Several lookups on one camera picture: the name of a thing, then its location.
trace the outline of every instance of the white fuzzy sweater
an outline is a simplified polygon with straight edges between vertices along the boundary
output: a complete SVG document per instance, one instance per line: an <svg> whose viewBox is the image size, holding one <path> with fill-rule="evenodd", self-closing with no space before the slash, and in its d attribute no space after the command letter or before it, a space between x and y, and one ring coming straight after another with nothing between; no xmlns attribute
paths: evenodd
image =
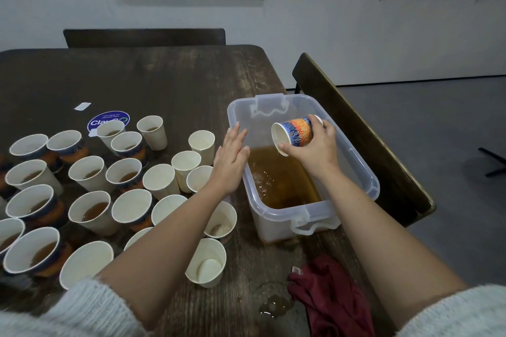
<svg viewBox="0 0 506 337"><path fill-rule="evenodd" d="M111 288L85 279L41 317L0 312L2 336L138 336L147 334ZM422 311L398 336L504 336L506 287L478 286Z"/></svg>

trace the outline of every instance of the wooden table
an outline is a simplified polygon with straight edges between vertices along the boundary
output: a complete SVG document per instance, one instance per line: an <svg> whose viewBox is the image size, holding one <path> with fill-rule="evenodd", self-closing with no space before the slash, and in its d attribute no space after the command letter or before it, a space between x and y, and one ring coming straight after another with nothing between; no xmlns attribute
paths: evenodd
<svg viewBox="0 0 506 337"><path fill-rule="evenodd" d="M263 50L256 46L205 46L109 49L14 50L0 54L0 151L32 133L51 136L66 129L85 135L93 155L106 165L115 161L102 142L87 136L86 124L95 115L124 110L128 130L146 115L160 115L168 135L164 151L150 152L150 164L170 163L174 154L189 149L188 136L206 129L223 139L228 128L227 106L235 99L257 94L285 93ZM81 102L90 102L76 111ZM63 171L64 201L70 205L83 188ZM289 298L286 277L292 266L302 266L320 254L329 254L364 290L378 336L392 335L394 327L368 282L341 227L309 237L264 245L256 236L244 185L231 195L237 227L226 245L227 265L220 284L203 289L184 279L163 316L157 334L174 336L280 335L307 336L309 329L301 303L273 319L259 313L269 296ZM75 224L62 235L74 247L97 239ZM116 253L132 236L129 230L106 240ZM18 288L5 283L12 281ZM30 281L3 277L1 309L40 314L63 290L58 278Z"/></svg>

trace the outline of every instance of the white wall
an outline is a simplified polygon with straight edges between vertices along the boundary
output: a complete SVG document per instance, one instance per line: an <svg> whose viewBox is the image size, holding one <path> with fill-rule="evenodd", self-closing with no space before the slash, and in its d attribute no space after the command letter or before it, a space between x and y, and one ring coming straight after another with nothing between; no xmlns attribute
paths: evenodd
<svg viewBox="0 0 506 337"><path fill-rule="evenodd" d="M64 28L223 27L283 84L302 52L336 84L506 74L506 0L0 0L0 50L66 47Z"/></svg>

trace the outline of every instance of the red cloth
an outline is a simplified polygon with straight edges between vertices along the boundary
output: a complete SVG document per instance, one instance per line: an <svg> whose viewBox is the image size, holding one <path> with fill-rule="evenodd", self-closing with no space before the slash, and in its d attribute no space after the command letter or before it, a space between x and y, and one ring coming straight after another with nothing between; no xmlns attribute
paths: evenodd
<svg viewBox="0 0 506 337"><path fill-rule="evenodd" d="M312 337L374 337L369 304L341 265L323 255L291 273L288 292L306 306Z"/></svg>

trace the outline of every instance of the chair backrest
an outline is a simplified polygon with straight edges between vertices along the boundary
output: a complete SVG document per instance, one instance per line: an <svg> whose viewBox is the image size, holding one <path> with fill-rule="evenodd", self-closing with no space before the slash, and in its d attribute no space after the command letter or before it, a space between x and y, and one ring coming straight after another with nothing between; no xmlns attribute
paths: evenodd
<svg viewBox="0 0 506 337"><path fill-rule="evenodd" d="M225 45L223 28L65 29L68 48Z"/></svg>
<svg viewBox="0 0 506 337"><path fill-rule="evenodd" d="M307 53L300 56L292 75L305 94L318 100L372 169L380 184L376 202L385 212L404 226L434 212L434 200Z"/></svg>

